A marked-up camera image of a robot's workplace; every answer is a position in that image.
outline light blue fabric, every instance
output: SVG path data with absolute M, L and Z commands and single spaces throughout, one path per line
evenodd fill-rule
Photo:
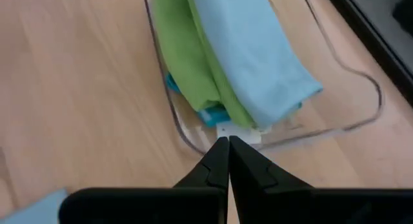
M 241 104 L 267 127 L 322 89 L 303 67 L 268 0 L 194 0 Z
M 37 203 L 0 220 L 0 224 L 58 224 L 57 215 L 59 208 L 66 197 L 67 193 L 65 190 L 49 194 Z
M 168 88 L 172 89 L 174 92 L 177 92 L 179 94 L 181 93 L 170 73 L 168 73 L 168 75 L 166 76 L 166 85 L 168 85 Z M 206 108 L 199 111 L 197 114 L 207 127 L 215 127 L 218 123 L 223 123 L 231 120 L 228 112 L 222 105 Z

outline green towel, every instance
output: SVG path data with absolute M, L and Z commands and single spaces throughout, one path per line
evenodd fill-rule
M 152 10 L 165 63 L 191 107 L 200 111 L 221 103 L 232 122 L 254 127 L 206 38 L 194 1 L 152 0 Z

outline clear plastic bin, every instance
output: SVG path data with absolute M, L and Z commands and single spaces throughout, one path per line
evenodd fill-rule
M 156 26 L 153 26 L 150 15 L 150 0 L 145 1 L 156 43 Z M 312 45 L 310 41 L 303 41 L 307 33 L 300 30 L 305 30 L 305 23 L 287 21 L 288 18 L 279 10 L 277 16 L 298 58 L 323 84 L 324 90 L 305 101 L 303 107 L 289 118 L 276 123 L 270 130 L 262 131 L 261 144 L 252 146 L 263 150 L 316 141 L 317 138 L 345 134 L 374 122 L 380 116 L 382 108 L 383 98 L 379 85 L 371 77 L 355 72 L 341 62 L 332 46 L 328 45 L 328 38 L 323 45 Z M 160 79 L 165 83 L 167 69 L 157 43 L 156 49 L 163 75 Z M 204 126 L 181 94 L 176 94 L 166 85 L 165 90 L 182 140 L 199 153 L 205 153 L 217 139 L 216 128 Z

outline white tag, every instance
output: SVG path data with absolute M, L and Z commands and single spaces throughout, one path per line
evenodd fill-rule
M 237 136 L 248 144 L 261 144 L 261 133 L 252 128 L 241 128 L 231 121 L 217 124 L 217 138 Z

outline wooden floor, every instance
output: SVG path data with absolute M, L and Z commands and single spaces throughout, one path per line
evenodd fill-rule
M 331 60 L 304 0 L 272 1 L 303 63 Z M 318 187 L 413 187 L 412 109 L 329 1 L 312 2 L 340 57 L 380 82 L 385 111 L 267 156 Z M 175 130 L 143 0 L 0 0 L 0 43 L 0 217 L 63 187 L 168 187 L 199 160 Z

